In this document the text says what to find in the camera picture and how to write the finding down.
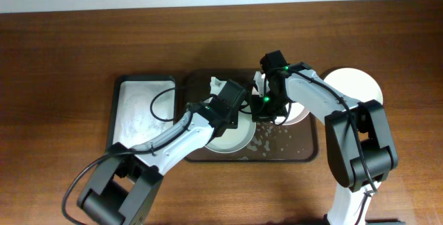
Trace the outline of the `grey-green plate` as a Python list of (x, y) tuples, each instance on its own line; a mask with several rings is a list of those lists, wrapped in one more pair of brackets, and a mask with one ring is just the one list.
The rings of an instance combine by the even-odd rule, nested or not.
[(209, 142), (205, 148), (212, 152), (220, 154), (228, 154), (241, 150), (246, 147), (251, 141), (256, 124), (252, 121), (252, 115), (247, 107), (245, 113), (238, 113), (238, 122), (236, 129), (227, 129), (221, 137), (216, 137)]

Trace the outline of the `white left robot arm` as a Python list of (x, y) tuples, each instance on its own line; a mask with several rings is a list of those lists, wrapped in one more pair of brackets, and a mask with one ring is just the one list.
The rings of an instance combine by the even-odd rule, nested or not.
[(237, 128), (246, 95), (242, 85), (227, 80), (209, 102), (189, 102), (181, 120), (152, 140), (132, 147), (113, 144), (87, 166), (92, 174), (78, 208), (97, 224), (143, 224), (165, 174), (191, 152)]

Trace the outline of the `cream white plate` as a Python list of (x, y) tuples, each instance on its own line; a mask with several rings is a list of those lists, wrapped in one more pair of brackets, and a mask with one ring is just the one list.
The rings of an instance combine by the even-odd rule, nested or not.
[(366, 72), (354, 68), (335, 69), (324, 81), (341, 93), (362, 102), (377, 100), (383, 104), (383, 94), (377, 81)]

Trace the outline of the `pink plate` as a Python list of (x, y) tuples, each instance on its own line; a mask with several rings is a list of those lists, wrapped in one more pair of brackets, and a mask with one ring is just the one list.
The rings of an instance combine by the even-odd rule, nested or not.
[[(255, 75), (253, 77), (253, 80), (255, 81), (255, 86), (252, 90), (253, 96), (260, 96), (262, 97), (262, 87), (259, 87), (259, 83), (263, 83), (265, 78), (265, 74), (260, 73), (259, 71), (255, 72)], [(285, 109), (288, 116), (276, 116), (274, 118), (274, 122), (276, 125), (282, 124), (282, 125), (293, 125), (298, 122), (300, 122), (302, 119), (304, 119), (308, 114), (309, 111), (305, 109), (300, 103), (289, 103), (285, 106)]]

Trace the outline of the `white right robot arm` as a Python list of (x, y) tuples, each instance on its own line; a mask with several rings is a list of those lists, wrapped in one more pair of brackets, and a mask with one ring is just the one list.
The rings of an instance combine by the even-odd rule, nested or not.
[(323, 81), (304, 62), (289, 64), (267, 53), (251, 98), (252, 120), (274, 123), (286, 106), (301, 104), (325, 126), (328, 165), (337, 187), (324, 224), (365, 224), (371, 199), (399, 162), (383, 105), (351, 98)]

